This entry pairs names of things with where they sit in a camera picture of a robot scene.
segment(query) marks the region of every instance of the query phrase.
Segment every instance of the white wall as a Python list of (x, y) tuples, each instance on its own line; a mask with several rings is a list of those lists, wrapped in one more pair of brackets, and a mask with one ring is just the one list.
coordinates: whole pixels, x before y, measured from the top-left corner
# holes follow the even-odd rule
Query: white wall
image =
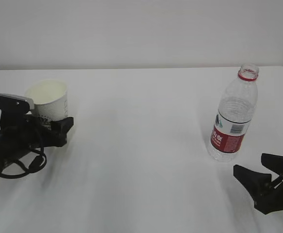
[(0, 0), (0, 69), (283, 65), (283, 0)]

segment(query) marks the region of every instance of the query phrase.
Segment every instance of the clear plastic bottle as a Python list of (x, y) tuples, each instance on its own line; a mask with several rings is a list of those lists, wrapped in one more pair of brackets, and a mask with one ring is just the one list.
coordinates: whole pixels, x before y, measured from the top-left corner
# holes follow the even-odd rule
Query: clear plastic bottle
[(226, 88), (218, 108), (214, 129), (207, 146), (216, 160), (228, 162), (236, 157), (256, 107), (259, 68), (241, 66), (237, 78)]

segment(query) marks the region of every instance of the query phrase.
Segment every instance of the black cable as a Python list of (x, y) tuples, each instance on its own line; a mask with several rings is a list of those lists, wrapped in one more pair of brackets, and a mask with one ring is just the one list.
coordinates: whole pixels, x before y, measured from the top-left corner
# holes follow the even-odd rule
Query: black cable
[(36, 156), (34, 160), (30, 163), (29, 168), (26, 168), (26, 166), (19, 160), (16, 160), (16, 159), (11, 160), (10, 162), (18, 165), (24, 171), (24, 173), (17, 174), (17, 175), (7, 175), (7, 174), (1, 173), (0, 174), (1, 178), (18, 179), (18, 178), (25, 177), (29, 174), (36, 173), (45, 167), (47, 163), (47, 157), (44, 153), (43, 139), (42, 139), (42, 136), (39, 130), (36, 127), (34, 127), (33, 129), (39, 139), (40, 150), (30, 149), (30, 151), (38, 154), (38, 156)]

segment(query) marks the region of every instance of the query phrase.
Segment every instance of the white table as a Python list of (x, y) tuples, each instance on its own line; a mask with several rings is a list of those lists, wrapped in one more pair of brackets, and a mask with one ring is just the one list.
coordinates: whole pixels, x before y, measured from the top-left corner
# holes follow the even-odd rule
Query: white table
[(283, 212), (256, 211), (233, 177), (234, 164), (269, 173), (261, 153), (283, 155), (283, 67), (260, 69), (239, 157), (223, 164), (206, 151), (221, 93), (237, 71), (0, 71), (0, 93), (64, 80), (75, 117), (69, 144), (47, 150), (45, 169), (0, 178), (0, 233), (283, 233)]

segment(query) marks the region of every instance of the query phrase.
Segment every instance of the white paper cup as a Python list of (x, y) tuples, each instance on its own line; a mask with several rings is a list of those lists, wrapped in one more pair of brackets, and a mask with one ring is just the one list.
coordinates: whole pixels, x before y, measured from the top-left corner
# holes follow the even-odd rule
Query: white paper cup
[(25, 93), (33, 99), (32, 114), (43, 124), (68, 117), (67, 85), (59, 80), (43, 80), (31, 86)]

